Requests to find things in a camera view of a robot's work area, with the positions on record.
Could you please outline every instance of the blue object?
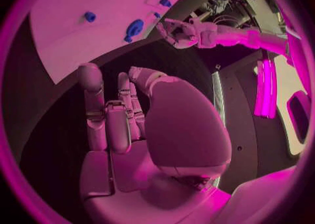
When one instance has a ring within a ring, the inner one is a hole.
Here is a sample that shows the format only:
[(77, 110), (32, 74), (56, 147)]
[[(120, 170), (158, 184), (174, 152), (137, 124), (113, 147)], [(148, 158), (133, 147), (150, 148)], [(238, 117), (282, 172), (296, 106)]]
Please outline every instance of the blue object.
[(160, 4), (163, 6), (171, 7), (172, 4), (169, 0), (160, 0)]
[(88, 22), (93, 22), (96, 19), (96, 15), (92, 12), (86, 12), (84, 14), (84, 17), (86, 18)]
[(144, 22), (141, 19), (137, 19), (132, 22), (127, 28), (127, 35), (124, 38), (124, 41), (130, 43), (132, 42), (132, 36), (138, 35), (143, 29)]

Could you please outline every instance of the white panel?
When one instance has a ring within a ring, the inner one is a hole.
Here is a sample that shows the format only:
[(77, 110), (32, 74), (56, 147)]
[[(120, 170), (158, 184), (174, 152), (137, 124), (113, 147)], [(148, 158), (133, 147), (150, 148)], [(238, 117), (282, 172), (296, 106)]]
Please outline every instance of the white panel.
[[(144, 27), (133, 42), (146, 38), (159, 20), (154, 12), (163, 16), (169, 10), (157, 1), (38, 0), (31, 10), (31, 28), (39, 57), (54, 83), (80, 63), (126, 45), (127, 27), (136, 19), (142, 19)], [(84, 19), (87, 11), (96, 14), (93, 23)]]

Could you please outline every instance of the robotic arm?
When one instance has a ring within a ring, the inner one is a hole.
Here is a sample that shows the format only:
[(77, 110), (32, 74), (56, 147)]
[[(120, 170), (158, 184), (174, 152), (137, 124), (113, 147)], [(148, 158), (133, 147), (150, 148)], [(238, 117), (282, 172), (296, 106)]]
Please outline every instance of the robotic arm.
[(260, 33), (256, 28), (238, 29), (212, 22), (201, 23), (198, 18), (190, 19), (189, 23), (167, 18), (165, 25), (158, 23), (156, 28), (162, 37), (177, 49), (242, 44), (249, 48), (263, 48), (277, 54), (287, 54), (285, 39), (273, 34)]

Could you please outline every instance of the pink tube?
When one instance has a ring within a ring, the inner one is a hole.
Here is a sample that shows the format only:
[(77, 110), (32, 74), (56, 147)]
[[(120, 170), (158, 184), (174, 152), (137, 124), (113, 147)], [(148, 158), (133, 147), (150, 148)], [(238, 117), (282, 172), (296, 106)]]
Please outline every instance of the pink tube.
[(260, 116), (264, 100), (264, 64), (261, 60), (257, 61), (258, 75), (257, 75), (257, 95), (254, 115)]
[(270, 61), (264, 60), (264, 100), (261, 108), (261, 116), (268, 116), (271, 102), (271, 67)]
[(270, 108), (268, 118), (274, 118), (276, 116), (277, 111), (277, 73), (276, 73), (276, 65), (275, 61), (270, 61), (270, 70), (271, 70), (271, 80), (272, 80), (272, 93), (270, 100)]

